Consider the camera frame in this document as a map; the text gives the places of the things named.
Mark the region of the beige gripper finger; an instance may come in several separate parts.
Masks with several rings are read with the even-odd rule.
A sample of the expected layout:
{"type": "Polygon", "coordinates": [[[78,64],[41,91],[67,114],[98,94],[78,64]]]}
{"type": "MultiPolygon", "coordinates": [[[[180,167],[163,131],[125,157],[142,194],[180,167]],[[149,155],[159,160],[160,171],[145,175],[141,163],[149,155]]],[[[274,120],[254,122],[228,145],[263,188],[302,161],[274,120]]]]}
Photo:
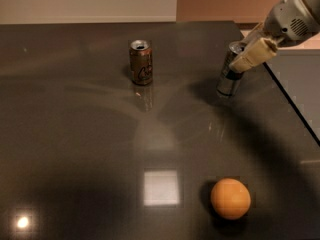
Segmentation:
{"type": "Polygon", "coordinates": [[[233,59],[229,67],[237,73],[243,73],[275,57],[277,51],[278,46],[273,39],[259,37],[252,40],[245,49],[233,59]]]}
{"type": "Polygon", "coordinates": [[[264,32],[264,24],[262,22],[258,23],[242,40],[246,45],[253,45],[259,39],[266,36],[264,32]]]}

